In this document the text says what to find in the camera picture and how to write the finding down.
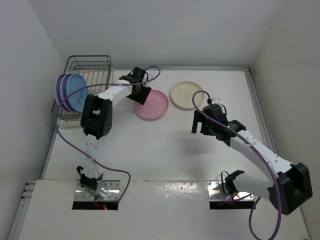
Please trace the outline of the blue plastic plate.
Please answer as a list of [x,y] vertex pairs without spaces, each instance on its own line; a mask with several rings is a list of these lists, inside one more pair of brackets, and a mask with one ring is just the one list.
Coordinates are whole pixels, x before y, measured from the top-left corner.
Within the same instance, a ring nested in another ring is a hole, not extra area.
[[66,81],[65,94],[69,96],[67,102],[74,112],[81,113],[84,109],[86,97],[89,95],[87,82],[78,73],[72,74]]

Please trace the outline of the purple plastic plate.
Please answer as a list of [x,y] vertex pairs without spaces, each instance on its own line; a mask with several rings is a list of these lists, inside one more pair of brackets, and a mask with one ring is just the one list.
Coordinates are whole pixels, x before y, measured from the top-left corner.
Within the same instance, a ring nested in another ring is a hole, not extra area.
[[61,82],[63,80],[63,78],[65,77],[65,73],[59,75],[59,77],[57,78],[56,82],[55,82],[55,90],[54,90],[54,94],[55,94],[55,101],[60,104],[61,102],[61,96],[60,96],[60,86],[61,86]]
[[[60,98],[62,100],[64,100],[65,97],[67,96],[67,94],[66,94],[66,84],[67,84],[67,81],[68,81],[68,79],[69,79],[69,77],[71,75],[72,75],[71,73],[65,74],[65,76],[61,80],[61,83],[60,83]],[[63,107],[65,108],[66,111],[68,111],[68,112],[72,111],[72,108],[70,107],[70,105],[69,105],[67,100],[65,100],[62,105],[63,105]]]

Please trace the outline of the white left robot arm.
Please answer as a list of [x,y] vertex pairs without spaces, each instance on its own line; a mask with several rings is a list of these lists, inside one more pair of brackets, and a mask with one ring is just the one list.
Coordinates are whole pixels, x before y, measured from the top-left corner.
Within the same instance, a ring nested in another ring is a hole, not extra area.
[[101,169],[124,173],[128,175],[128,180],[131,180],[129,172],[99,163],[98,148],[103,146],[112,129],[113,108],[124,98],[143,105],[151,92],[151,88],[146,86],[148,82],[147,70],[135,67],[128,74],[119,77],[107,90],[96,95],[90,94],[85,99],[80,126],[85,134],[86,150],[83,154],[88,158],[88,162],[78,166],[77,171],[81,186],[97,198],[108,192]]

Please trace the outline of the pink plastic plate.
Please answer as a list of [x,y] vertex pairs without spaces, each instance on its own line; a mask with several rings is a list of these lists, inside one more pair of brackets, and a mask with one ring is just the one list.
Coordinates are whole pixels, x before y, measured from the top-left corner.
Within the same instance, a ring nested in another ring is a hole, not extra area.
[[163,117],[168,108],[168,97],[159,90],[151,90],[144,104],[134,103],[135,113],[146,120],[157,120]]

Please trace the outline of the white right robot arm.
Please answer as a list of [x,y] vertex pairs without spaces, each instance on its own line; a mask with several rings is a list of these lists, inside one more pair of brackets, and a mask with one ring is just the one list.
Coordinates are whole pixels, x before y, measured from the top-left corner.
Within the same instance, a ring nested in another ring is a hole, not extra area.
[[237,120],[229,121],[219,104],[213,103],[195,110],[191,132],[214,136],[253,163],[262,176],[253,177],[236,170],[224,180],[231,195],[248,192],[268,200],[283,215],[290,215],[313,196],[310,172],[303,163],[293,164],[259,142]]

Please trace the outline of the cream plastic plate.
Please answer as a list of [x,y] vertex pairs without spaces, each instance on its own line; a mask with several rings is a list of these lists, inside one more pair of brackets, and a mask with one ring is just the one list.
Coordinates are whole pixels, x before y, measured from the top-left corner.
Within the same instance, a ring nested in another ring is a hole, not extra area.
[[[202,87],[193,81],[181,81],[170,89],[170,98],[176,106],[184,110],[191,110],[194,109],[192,101],[194,93],[202,90]],[[197,107],[203,103],[204,97],[203,92],[194,97],[194,103]]]

